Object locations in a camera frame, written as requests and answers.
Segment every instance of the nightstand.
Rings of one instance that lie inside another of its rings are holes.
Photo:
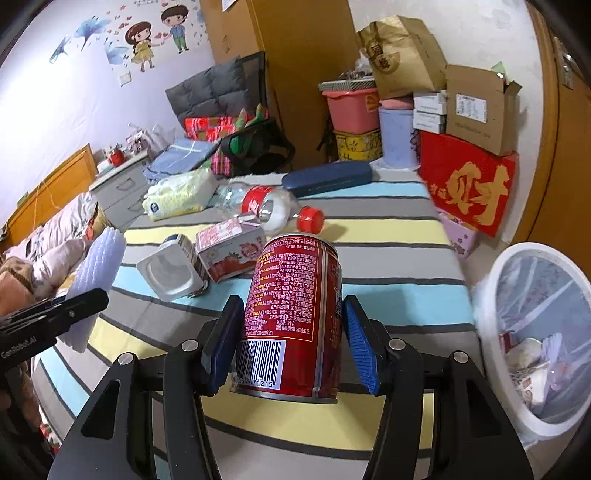
[[[121,232],[125,232],[144,212],[142,202],[149,187],[144,169],[151,162],[148,151],[142,151],[98,177],[88,188],[96,196],[105,216]]]

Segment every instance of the light switch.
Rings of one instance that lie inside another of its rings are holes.
[[[129,70],[127,72],[119,75],[119,84],[121,86],[123,86],[129,82],[131,82],[131,72]]]

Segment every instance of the white wall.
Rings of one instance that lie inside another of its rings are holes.
[[[390,15],[421,18],[446,60],[488,69],[502,61],[519,94],[519,166],[501,226],[513,238],[530,192],[540,147],[543,89],[540,53],[524,0],[349,0],[355,29]]]
[[[206,42],[124,87],[100,41],[50,64],[64,35],[96,11],[93,0],[54,0],[0,67],[0,226],[24,193],[87,143],[93,151],[123,143],[129,122],[180,129],[165,90],[214,64]]]

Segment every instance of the strawberry juice box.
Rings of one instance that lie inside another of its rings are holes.
[[[195,248],[207,273],[218,283],[254,268],[266,241],[258,219],[245,215],[202,230]]]

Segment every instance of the white box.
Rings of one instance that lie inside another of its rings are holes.
[[[425,130],[434,134],[442,134],[445,131],[446,116],[434,113],[413,112],[413,128]]]
[[[419,112],[447,114],[447,91],[433,93],[415,93],[414,109]]]

